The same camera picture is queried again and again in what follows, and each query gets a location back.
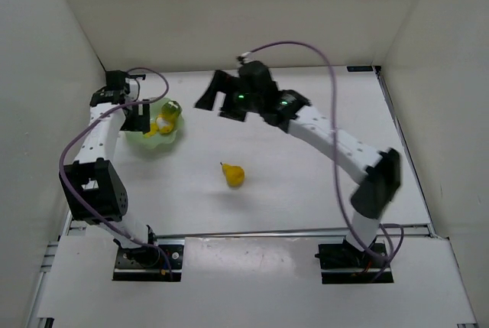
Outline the green wavy glass bowl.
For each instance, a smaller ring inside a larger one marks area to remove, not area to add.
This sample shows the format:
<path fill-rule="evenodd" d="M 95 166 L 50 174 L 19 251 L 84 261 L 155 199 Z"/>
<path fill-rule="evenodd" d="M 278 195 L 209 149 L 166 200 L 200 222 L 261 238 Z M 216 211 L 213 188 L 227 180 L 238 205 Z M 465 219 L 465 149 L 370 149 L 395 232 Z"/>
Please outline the green wavy glass bowl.
<path fill-rule="evenodd" d="M 160 114 L 161 106 L 169 101 L 174 100 L 170 98 L 162 98 L 157 102 L 150 104 L 150 117 L 154 119 Z M 145 138 L 143 132 L 125 132 L 125 137 L 128 143 L 139 149 L 144 149 L 148 151 L 163 150 L 165 148 L 170 148 L 171 145 L 177 140 L 178 132 L 183 130 L 184 120 L 183 120 L 183 108 L 180 117 L 176 121 L 175 129 L 168 135 L 159 135 Z"/>

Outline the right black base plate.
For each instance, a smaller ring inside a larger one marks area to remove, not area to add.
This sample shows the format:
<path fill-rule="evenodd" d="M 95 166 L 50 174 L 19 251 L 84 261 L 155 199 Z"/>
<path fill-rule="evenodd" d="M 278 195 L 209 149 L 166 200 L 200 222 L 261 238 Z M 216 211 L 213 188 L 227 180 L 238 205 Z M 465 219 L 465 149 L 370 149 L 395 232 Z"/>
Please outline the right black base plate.
<path fill-rule="evenodd" d="M 322 284 L 392 284 L 390 267 L 379 258 L 360 252 L 346 242 L 318 245 Z"/>

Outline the green peeled fake lime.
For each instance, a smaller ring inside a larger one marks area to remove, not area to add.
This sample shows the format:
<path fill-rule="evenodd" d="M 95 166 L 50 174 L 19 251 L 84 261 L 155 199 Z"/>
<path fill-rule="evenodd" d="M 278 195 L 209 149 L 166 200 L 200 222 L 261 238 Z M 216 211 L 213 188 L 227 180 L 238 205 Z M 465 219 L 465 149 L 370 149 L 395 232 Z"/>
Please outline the green peeled fake lime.
<path fill-rule="evenodd" d="M 176 122 L 182 113 L 182 107 L 175 100 L 169 100 L 161 106 L 160 115 L 167 122 Z"/>

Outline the yellow peeled fake lemon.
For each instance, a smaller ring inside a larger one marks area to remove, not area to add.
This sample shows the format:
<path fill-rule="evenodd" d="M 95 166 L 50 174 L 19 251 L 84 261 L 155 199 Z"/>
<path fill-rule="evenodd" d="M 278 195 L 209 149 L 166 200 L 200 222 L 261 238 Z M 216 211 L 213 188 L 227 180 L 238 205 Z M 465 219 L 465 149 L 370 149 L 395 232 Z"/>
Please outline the yellow peeled fake lemon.
<path fill-rule="evenodd" d="M 154 119 L 150 121 L 150 131 L 144 134 L 145 138 L 149 138 L 159 135 L 170 134 L 176 126 L 176 121 L 174 119 L 165 117 L 164 115 L 157 115 Z"/>

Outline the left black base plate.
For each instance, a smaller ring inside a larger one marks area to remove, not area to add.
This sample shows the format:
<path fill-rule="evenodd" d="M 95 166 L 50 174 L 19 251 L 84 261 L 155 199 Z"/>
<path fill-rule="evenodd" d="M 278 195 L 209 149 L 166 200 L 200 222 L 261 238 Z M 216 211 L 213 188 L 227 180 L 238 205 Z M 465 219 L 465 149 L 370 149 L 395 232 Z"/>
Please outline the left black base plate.
<path fill-rule="evenodd" d="M 183 239 L 160 239 L 153 248 L 121 248 L 115 256 L 113 281 L 180 282 L 183 273 Z"/>

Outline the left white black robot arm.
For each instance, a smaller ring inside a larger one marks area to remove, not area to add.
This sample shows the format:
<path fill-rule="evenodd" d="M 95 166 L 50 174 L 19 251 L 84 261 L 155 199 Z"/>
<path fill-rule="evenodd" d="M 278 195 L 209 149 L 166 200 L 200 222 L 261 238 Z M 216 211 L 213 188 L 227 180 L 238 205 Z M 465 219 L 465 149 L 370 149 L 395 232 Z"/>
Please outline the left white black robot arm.
<path fill-rule="evenodd" d="M 59 177 L 72 217 L 105 230 L 131 256 L 158 256 L 154 232 L 128 211 L 127 190 L 113 165 L 120 132 L 146 133 L 150 103 L 130 78 L 91 98 L 89 124 L 62 151 Z"/>

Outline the right blue label sticker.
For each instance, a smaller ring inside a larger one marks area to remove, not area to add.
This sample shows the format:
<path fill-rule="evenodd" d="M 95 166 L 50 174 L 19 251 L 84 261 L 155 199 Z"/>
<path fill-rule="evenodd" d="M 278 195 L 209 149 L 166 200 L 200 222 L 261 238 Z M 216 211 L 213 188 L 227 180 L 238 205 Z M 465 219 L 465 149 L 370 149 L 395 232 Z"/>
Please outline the right blue label sticker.
<path fill-rule="evenodd" d="M 350 73 L 363 73 L 363 72 L 373 72 L 374 68 L 372 66 L 347 66 L 347 71 Z"/>

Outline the yellow fake pear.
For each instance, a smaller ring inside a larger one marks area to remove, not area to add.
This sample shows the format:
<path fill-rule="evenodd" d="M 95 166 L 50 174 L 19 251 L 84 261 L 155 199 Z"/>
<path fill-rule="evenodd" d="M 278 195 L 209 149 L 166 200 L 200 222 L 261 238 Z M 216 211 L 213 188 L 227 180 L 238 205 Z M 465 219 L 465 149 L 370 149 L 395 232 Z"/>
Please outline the yellow fake pear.
<path fill-rule="evenodd" d="M 221 163 L 221 169 L 229 187 L 238 188 L 244 183 L 245 171 L 242 167 Z"/>

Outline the left aluminium frame rail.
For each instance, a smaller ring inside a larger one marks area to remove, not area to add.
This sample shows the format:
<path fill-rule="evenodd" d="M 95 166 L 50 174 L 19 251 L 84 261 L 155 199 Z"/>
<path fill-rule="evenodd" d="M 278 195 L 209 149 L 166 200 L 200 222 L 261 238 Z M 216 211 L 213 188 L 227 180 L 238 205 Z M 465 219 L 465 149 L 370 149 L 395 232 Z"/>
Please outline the left aluminium frame rail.
<path fill-rule="evenodd" d="M 77 135 L 62 151 L 60 163 L 63 173 L 68 174 L 67 166 L 64 164 L 68 150 L 71 149 L 78 141 L 83 141 L 83 145 L 75 158 L 77 164 L 91 164 L 97 159 L 109 159 L 113 157 L 115 143 L 118 137 L 118 130 L 125 120 L 122 111 L 117 110 L 111 113 L 110 110 L 116 105 L 104 103 L 96 107 L 90 106 L 89 126 Z M 54 256 L 57 251 L 57 240 L 51 240 L 47 244 L 43 261 L 40 267 L 40 273 L 35 285 L 34 298 L 31 302 L 28 321 L 26 327 L 51 327 L 54 318 L 37 316 L 41 298 L 44 294 L 44 288 L 47 283 L 48 275 L 51 270 Z"/>

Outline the front aluminium rail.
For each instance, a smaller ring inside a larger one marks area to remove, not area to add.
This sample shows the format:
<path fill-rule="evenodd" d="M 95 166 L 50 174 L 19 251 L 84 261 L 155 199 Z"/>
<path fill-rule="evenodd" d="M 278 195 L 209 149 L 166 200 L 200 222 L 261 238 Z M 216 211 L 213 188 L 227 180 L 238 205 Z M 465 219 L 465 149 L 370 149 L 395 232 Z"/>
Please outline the front aluminium rail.
<path fill-rule="evenodd" d="M 405 236 L 413 237 L 433 237 L 434 232 L 431 225 L 407 225 L 403 226 Z M 254 231 L 254 232 L 200 232 L 200 233 L 177 233 L 177 234 L 158 234 L 159 239 L 182 239 L 186 237 L 340 237 L 348 233 L 347 227 L 326 228 L 326 229 L 290 229 L 275 231 Z"/>

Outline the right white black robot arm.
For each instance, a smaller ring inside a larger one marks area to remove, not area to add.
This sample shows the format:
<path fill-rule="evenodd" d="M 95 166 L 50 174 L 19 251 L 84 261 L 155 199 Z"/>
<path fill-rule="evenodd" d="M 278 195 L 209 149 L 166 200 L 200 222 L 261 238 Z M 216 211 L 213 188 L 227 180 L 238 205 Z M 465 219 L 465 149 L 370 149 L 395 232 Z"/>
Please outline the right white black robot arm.
<path fill-rule="evenodd" d="M 401 184 L 400 154 L 393 148 L 379 151 L 335 127 L 303 95 L 278 88 L 269 73 L 239 73 L 232 76 L 216 70 L 195 108 L 211 111 L 218 93 L 224 101 L 220 116 L 243 122 L 256 113 L 268 125 L 298 138 L 333 162 L 334 181 L 343 170 L 358 186 L 350 197 L 354 209 L 346 219 L 350 229 L 345 241 L 358 251 L 371 254 L 381 218 Z"/>

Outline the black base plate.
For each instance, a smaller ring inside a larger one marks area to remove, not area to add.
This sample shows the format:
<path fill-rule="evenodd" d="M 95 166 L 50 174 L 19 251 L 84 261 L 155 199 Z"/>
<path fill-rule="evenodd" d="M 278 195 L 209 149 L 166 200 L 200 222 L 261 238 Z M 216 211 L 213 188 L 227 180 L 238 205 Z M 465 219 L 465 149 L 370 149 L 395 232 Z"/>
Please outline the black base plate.
<path fill-rule="evenodd" d="M 322 284 L 392 284 L 390 267 L 379 258 L 360 252 L 346 242 L 318 245 Z"/>
<path fill-rule="evenodd" d="M 183 273 L 183 239 L 160 239 L 153 248 L 121 248 L 115 256 L 113 281 L 180 282 Z"/>

